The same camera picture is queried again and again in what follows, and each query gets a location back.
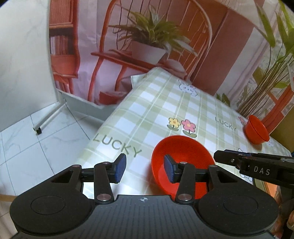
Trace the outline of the yellow wooden board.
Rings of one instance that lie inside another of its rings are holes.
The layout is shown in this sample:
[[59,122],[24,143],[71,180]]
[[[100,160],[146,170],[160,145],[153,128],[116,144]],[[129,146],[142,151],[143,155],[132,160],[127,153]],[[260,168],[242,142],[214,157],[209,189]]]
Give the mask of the yellow wooden board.
[[294,147],[294,116],[293,108],[275,127],[270,127],[270,136],[293,153]]

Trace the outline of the printed room backdrop cloth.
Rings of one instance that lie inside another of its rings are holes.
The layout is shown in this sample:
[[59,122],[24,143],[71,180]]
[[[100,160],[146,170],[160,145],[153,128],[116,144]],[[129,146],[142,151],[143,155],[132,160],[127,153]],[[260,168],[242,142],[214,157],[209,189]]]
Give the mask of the printed room backdrop cloth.
[[160,67],[272,132],[293,110],[293,12],[283,1],[51,1],[56,87],[117,103]]

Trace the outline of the red bowl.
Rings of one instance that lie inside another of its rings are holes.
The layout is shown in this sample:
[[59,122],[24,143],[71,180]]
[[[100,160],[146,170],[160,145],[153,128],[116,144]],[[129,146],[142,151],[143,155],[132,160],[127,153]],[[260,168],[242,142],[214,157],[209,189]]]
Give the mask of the red bowl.
[[263,123],[254,115],[248,117],[244,133],[250,143],[259,145],[270,140],[269,133]]
[[197,169],[207,169],[215,163],[209,151],[198,141],[181,135],[169,136],[161,140],[153,150],[151,169],[155,182],[165,192],[175,199],[179,184],[172,184],[164,170],[164,156],[170,155],[175,162],[185,161]]

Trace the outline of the white stand with caster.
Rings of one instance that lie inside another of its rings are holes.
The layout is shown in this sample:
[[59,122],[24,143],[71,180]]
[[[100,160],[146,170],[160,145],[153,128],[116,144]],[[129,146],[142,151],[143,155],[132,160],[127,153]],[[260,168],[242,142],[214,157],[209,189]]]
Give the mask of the white stand with caster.
[[33,126],[33,130],[35,131],[36,135],[42,134],[41,126],[48,121],[48,119],[57,112],[63,105],[66,103],[65,99],[59,100],[57,103],[55,103],[54,107],[44,116],[41,118],[41,120]]

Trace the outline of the green checkered tablecloth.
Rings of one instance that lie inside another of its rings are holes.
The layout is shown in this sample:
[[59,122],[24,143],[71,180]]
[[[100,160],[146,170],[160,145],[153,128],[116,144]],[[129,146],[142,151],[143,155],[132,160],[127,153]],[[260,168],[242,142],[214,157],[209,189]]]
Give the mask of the green checkered tablecloth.
[[99,128],[79,156],[83,168],[127,157],[127,167],[113,193],[160,192],[151,171],[151,155],[166,137],[181,135],[201,143],[210,154],[230,149],[290,155],[276,140],[254,147],[243,133],[246,119],[202,90],[155,68],[131,76],[132,90]]

